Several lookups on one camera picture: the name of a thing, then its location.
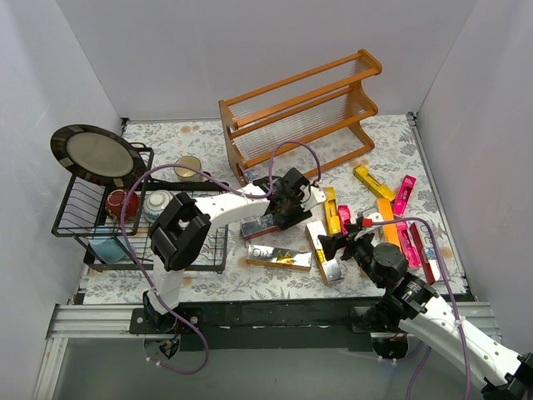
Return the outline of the white gold R&O box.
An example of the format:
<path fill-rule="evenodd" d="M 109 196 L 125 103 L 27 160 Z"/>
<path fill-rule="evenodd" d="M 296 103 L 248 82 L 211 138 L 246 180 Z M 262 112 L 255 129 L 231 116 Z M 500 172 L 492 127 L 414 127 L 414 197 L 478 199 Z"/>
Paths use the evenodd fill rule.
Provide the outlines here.
<path fill-rule="evenodd" d="M 339 283 L 343 279 L 341 266 L 335 258 L 331 260 L 326 259 L 324 247 L 319 240 L 319 236 L 326 235 L 323 223 L 320 221 L 309 222 L 306 225 L 306 235 L 311 244 L 323 283 L 326 286 Z"/>

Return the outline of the yellow Be You toothpaste box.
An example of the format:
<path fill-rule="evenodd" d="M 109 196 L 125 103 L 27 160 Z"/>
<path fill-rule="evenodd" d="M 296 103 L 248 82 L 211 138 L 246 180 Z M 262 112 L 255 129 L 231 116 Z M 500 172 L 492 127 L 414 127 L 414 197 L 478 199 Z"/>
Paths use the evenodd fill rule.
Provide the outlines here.
<path fill-rule="evenodd" d="M 325 187 L 326 201 L 324 203 L 326 224 L 330 235 L 341 232 L 341 220 L 336 205 L 336 193 L 333 187 Z"/>

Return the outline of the silver red R&O box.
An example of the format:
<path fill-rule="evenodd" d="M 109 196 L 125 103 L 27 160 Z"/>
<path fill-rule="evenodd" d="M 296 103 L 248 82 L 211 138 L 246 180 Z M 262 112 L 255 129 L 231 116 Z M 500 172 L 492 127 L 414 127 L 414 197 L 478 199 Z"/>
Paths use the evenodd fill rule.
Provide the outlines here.
<path fill-rule="evenodd" d="M 241 234 L 245 240 L 251 240 L 268 233 L 277 232 L 279 227 L 274 223 L 271 214 L 248 218 L 241 223 Z"/>

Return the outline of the silver gold R&O box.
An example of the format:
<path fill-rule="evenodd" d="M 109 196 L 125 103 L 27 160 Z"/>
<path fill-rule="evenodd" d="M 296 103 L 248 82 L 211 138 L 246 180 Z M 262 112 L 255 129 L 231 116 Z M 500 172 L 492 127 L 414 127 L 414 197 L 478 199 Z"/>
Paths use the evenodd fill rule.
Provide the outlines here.
<path fill-rule="evenodd" d="M 269 247 L 250 244 L 247 247 L 248 264 L 286 268 L 309 272 L 311 270 L 311 253 L 287 249 L 283 247 Z"/>

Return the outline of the pink Be You toothpaste box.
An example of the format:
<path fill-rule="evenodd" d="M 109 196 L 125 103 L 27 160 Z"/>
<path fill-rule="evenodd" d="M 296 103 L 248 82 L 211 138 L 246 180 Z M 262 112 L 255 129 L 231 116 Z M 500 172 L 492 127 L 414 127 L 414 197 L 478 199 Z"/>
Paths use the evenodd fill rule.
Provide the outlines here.
<path fill-rule="evenodd" d="M 416 178 L 410 175 L 405 175 L 400 189 L 398 190 L 394 203 L 392 204 L 392 212 L 398 217 L 402 217 L 407 208 L 411 193 L 416 184 Z"/>

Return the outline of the silver R&O Ice Mint box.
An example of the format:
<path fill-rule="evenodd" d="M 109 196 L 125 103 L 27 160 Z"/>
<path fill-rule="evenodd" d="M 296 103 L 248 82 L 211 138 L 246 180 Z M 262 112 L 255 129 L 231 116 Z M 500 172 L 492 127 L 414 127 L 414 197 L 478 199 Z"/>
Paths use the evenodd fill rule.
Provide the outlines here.
<path fill-rule="evenodd" d="M 415 222 L 409 226 L 409 232 L 421 261 L 421 267 L 426 276 L 426 281 L 430 285 L 440 281 L 441 272 L 438 266 L 435 250 L 431 246 L 431 243 L 429 242 L 426 244 L 421 236 L 421 231 Z"/>

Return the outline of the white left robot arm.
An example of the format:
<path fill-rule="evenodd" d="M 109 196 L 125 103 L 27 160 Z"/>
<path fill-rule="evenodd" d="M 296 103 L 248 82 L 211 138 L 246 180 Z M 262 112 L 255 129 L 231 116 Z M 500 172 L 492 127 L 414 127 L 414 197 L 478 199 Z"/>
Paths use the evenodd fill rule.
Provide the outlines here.
<path fill-rule="evenodd" d="M 185 192 L 173 197 L 151 226 L 148 236 L 154 255 L 152 283 L 143 294 L 145 318 L 159 333 L 177 323 L 174 310 L 183 271 L 198 258 L 207 237 L 218 228 L 249 218 L 265 218 L 284 231 L 312 216 L 326 201 L 325 192 L 297 169 L 282 177 L 264 177 L 235 192 L 192 198 Z"/>

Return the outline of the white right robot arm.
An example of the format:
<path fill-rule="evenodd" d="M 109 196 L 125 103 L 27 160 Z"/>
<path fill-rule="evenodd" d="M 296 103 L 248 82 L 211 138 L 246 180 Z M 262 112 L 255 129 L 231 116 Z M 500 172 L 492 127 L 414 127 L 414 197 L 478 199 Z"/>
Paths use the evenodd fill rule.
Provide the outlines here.
<path fill-rule="evenodd" d="M 460 315 L 454 297 L 443 298 L 430 284 L 409 272 L 400 246 L 374 244 L 373 228 L 383 222 L 359 217 L 345 233 L 321 235 L 327 261 L 342 250 L 383 289 L 383 297 L 355 317 L 362 331 L 409 333 L 466 375 L 485 399 L 524 399 L 532 390 L 532 355 L 519 354 L 482 332 Z"/>

